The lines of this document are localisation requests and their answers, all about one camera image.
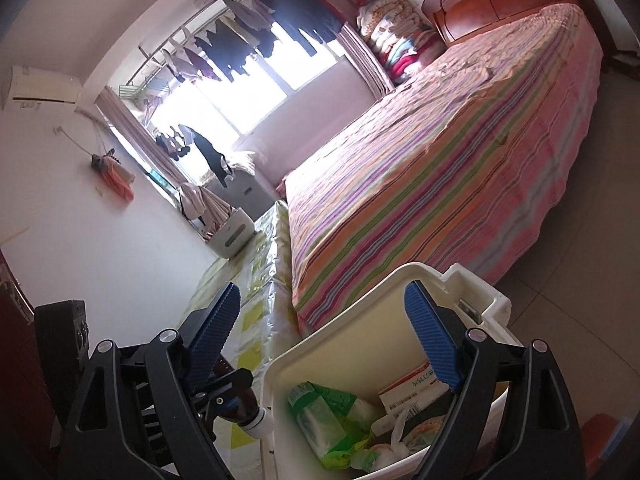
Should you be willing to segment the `hanging dark clothes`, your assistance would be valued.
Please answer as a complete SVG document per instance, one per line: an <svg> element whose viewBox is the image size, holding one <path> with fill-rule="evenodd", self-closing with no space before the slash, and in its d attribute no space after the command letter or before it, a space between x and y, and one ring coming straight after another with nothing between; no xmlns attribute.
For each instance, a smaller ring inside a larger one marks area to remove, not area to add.
<svg viewBox="0 0 640 480"><path fill-rule="evenodd" d="M179 80L234 81L265 62L297 89L336 63L331 44L344 21L321 0L220 0L224 8L196 36L169 38L158 51Z"/></svg>

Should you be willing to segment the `striped bed with sheet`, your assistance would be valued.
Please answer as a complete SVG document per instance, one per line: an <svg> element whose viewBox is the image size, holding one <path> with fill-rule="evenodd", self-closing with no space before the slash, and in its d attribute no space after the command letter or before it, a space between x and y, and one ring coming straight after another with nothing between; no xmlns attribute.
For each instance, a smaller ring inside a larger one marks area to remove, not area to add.
<svg viewBox="0 0 640 480"><path fill-rule="evenodd" d="M545 6L449 48L293 170L302 335L406 263L498 283L565 193L602 58L579 6Z"/></svg>

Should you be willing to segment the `red white paper box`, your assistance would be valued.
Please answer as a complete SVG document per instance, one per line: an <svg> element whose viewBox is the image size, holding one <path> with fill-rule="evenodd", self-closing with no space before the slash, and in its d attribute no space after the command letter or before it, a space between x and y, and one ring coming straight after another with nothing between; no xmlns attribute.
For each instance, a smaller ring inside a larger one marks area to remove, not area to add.
<svg viewBox="0 0 640 480"><path fill-rule="evenodd" d="M378 397L386 414L390 415L414 402L427 406L448 391L449 387L436 377L432 364L425 361L383 388Z"/></svg>

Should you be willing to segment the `white storage box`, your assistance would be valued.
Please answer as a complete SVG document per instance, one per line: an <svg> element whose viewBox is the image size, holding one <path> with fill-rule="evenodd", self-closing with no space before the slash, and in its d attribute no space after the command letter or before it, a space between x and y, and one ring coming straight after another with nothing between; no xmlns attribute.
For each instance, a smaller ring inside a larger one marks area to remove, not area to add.
<svg viewBox="0 0 640 480"><path fill-rule="evenodd" d="M254 221L242 209L232 212L226 222L207 240L206 245L220 258L235 257L255 233Z"/></svg>

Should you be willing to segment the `white appliance by window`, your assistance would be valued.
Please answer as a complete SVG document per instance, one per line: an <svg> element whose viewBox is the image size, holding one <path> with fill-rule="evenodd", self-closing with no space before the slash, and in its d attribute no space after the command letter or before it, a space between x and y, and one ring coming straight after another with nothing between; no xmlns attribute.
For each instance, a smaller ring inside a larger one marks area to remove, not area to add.
<svg viewBox="0 0 640 480"><path fill-rule="evenodd" d="M252 220L258 220L279 199L274 187L258 170L254 174L235 170L224 182L226 185L211 177L204 186L229 205L242 209Z"/></svg>

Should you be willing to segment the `white plastic trash bin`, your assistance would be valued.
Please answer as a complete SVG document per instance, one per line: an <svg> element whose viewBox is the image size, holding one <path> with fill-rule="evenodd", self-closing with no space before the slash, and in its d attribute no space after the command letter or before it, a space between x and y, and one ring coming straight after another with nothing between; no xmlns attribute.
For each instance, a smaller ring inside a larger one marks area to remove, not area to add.
<svg viewBox="0 0 640 480"><path fill-rule="evenodd" d="M511 300L495 287L453 264L440 273L423 263L393 271L331 322L271 362L262 378L262 405L269 408L273 432L262 441L262 474L267 479L356 479L354 470L327 470L314 456L288 406L288 394L314 382L378 402L380 391L423 364L426 354L405 314L404 292L415 280L435 301L454 310L466 326L480 328L496 341L516 344L508 329Z"/></svg>

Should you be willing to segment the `yellow checkered table cover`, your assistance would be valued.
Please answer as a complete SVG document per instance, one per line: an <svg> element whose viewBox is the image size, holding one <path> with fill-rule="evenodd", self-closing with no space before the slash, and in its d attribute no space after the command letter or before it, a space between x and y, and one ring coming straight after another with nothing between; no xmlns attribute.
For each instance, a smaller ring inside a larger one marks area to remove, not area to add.
<svg viewBox="0 0 640 480"><path fill-rule="evenodd" d="M202 275L184 315L208 307L219 289L239 287L241 310L222 349L234 367L252 372L252 389L262 393L268 365L302 337L292 306L292 256L288 205L281 202L256 222L255 233L233 258L217 257Z"/></svg>

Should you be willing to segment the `stack of folded quilts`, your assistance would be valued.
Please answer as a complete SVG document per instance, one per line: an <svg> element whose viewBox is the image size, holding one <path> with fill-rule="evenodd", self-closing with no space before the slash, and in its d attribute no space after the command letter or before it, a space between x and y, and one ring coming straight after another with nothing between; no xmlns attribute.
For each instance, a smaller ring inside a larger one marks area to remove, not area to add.
<svg viewBox="0 0 640 480"><path fill-rule="evenodd" d="M357 29L390 81L399 86L447 49L409 0L357 0Z"/></svg>

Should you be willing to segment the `pink cloth on wall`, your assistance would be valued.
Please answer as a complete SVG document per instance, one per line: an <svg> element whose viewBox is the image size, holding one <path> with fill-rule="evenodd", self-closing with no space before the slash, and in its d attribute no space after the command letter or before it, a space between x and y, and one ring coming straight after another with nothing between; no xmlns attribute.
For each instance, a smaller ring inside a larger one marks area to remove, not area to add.
<svg viewBox="0 0 640 480"><path fill-rule="evenodd" d="M134 191L131 187L134 175L114 157L113 150L109 150L104 155L92 154L90 166L103 182L126 203L131 203L134 200Z"/></svg>

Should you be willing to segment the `white air conditioner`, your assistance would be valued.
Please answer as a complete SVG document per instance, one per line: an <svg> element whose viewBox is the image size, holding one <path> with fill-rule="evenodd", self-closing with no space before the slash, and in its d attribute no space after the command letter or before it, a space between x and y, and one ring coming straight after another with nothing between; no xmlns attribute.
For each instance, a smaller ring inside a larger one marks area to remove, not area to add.
<svg viewBox="0 0 640 480"><path fill-rule="evenodd" d="M40 110L43 107L75 107L81 96L80 81L70 75L12 65L4 90L4 108Z"/></svg>

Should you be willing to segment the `green plastic bag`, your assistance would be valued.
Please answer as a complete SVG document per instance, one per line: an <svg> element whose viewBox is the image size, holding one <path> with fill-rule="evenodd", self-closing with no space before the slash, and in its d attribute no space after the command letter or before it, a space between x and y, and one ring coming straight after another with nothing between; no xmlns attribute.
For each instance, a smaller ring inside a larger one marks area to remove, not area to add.
<svg viewBox="0 0 640 480"><path fill-rule="evenodd" d="M371 440L382 410L360 396L313 382L301 382L288 394L288 407L320 464L329 470L350 467L354 455Z"/></svg>

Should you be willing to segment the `pink curtain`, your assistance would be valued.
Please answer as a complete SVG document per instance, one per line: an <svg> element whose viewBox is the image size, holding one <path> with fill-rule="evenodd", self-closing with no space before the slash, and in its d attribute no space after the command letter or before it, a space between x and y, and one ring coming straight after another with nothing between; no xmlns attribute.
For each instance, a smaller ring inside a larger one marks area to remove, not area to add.
<svg viewBox="0 0 640 480"><path fill-rule="evenodd" d="M384 98L395 90L390 76L351 24L343 25L336 40L345 50L346 58L355 67L376 100Z"/></svg>

